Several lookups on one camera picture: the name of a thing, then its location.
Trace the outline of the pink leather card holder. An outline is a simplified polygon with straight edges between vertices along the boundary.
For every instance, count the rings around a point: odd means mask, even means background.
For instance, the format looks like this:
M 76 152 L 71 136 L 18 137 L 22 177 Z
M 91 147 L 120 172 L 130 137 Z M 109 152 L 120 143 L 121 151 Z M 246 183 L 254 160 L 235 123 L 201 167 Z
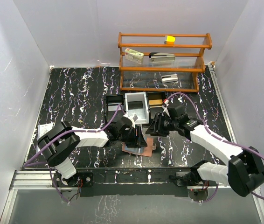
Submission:
M 154 143 L 154 138 L 145 138 L 147 142 L 147 147 L 137 147 L 131 148 L 127 147 L 124 143 L 122 145 L 122 151 L 126 153 L 131 153 L 139 156 L 151 157 L 153 151 L 156 150 L 156 144 Z

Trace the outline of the black white organizer tray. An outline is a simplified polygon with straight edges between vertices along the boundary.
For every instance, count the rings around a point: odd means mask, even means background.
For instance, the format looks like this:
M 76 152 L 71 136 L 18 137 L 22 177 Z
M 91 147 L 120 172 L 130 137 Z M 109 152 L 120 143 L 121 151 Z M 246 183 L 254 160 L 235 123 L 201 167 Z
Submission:
M 118 95 L 106 95 L 103 102 L 105 122 L 108 123 L 112 119 L 113 115 L 115 115 L 113 122 L 119 120 L 123 115 L 136 115 L 136 124 L 149 124 L 156 113 L 163 112 L 162 107 L 150 108 L 150 99 L 162 99 L 164 101 L 166 99 L 166 92 L 135 92 Z M 116 111 L 108 111 L 108 106 L 110 105 L 120 105 L 121 110 L 117 108 Z

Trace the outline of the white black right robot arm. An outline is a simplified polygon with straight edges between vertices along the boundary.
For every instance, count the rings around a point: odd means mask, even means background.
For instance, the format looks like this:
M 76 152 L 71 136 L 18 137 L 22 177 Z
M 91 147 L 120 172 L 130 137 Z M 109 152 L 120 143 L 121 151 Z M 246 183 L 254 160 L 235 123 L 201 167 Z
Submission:
M 201 120 L 182 113 L 182 107 L 170 107 L 156 113 L 146 134 L 166 137 L 177 131 L 217 156 L 222 165 L 201 161 L 191 167 L 190 178 L 196 185 L 214 181 L 230 186 L 235 193 L 245 197 L 264 183 L 264 164 L 252 147 L 248 151 L 232 145 L 218 134 L 210 131 Z

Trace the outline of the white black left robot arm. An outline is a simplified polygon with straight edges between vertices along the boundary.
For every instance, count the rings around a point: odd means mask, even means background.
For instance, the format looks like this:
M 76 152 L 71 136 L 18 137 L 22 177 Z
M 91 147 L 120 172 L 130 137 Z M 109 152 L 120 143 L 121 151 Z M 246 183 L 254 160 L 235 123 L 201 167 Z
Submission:
M 60 173 L 60 180 L 67 186 L 76 186 L 79 174 L 69 155 L 77 147 L 109 147 L 123 142 L 128 148 L 147 147 L 141 127 L 135 124 L 137 116 L 123 116 L 108 122 L 104 130 L 78 129 L 73 131 L 69 122 L 62 122 L 44 134 L 37 142 L 49 167 Z

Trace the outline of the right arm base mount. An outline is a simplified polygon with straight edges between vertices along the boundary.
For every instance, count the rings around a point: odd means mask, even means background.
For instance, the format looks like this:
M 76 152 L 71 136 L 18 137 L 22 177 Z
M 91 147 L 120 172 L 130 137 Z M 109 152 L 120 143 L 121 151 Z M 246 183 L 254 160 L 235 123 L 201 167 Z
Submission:
M 203 203 L 210 201 L 217 193 L 219 185 L 217 184 L 211 196 L 208 196 L 210 182 L 202 180 L 194 172 L 176 172 L 169 176 L 169 181 L 178 187 L 187 187 L 188 196 L 194 202 Z

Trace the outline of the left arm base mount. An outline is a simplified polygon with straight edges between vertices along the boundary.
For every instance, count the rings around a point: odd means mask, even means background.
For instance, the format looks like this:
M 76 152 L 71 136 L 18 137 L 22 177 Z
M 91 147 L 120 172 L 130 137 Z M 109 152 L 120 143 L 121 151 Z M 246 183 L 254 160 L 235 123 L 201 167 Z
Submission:
M 66 179 L 59 172 L 49 171 L 50 179 L 52 181 L 52 187 L 54 187 L 62 201 L 67 203 L 68 205 L 74 199 L 74 197 L 78 197 L 82 193 L 82 188 L 91 188 L 94 184 L 94 174 L 91 172 L 77 172 L 71 178 Z M 77 192 L 72 197 L 66 197 L 63 193 L 66 190 L 63 188 L 76 188 Z

